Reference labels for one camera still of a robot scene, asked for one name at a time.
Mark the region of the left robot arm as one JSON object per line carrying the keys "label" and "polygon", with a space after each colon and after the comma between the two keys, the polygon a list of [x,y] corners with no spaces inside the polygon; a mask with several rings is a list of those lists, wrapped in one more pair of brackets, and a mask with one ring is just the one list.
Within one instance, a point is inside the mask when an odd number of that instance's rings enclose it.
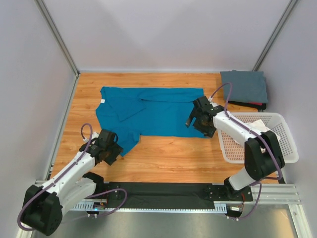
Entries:
{"label": "left robot arm", "polygon": [[74,158],[41,186],[32,185],[25,193],[17,224],[24,231],[37,230],[47,236],[61,224],[63,216],[83,199],[99,199],[106,194],[127,192],[116,187],[107,190],[103,177],[90,170],[104,161],[111,165],[123,149],[116,133],[91,132]]}

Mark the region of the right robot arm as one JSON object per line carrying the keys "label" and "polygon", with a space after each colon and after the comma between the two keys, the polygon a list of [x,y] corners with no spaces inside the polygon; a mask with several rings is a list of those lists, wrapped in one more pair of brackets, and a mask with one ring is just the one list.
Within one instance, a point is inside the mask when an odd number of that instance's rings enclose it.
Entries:
{"label": "right robot arm", "polygon": [[285,161],[274,132],[253,129],[223,106],[213,106],[205,96],[194,100],[193,105],[187,127],[193,124],[196,130],[210,138],[221,130],[244,148],[244,167],[224,180],[223,194],[227,199],[236,199],[243,189],[263,179],[275,179],[269,176],[274,172],[282,176]]}

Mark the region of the blue t-shirt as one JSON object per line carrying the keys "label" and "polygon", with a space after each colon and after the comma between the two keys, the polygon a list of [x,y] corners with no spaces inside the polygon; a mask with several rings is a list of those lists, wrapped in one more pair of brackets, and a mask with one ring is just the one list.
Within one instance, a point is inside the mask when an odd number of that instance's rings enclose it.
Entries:
{"label": "blue t-shirt", "polygon": [[203,95],[202,88],[103,87],[96,116],[102,129],[117,134],[121,156],[125,156],[141,135],[203,138],[185,125],[193,101]]}

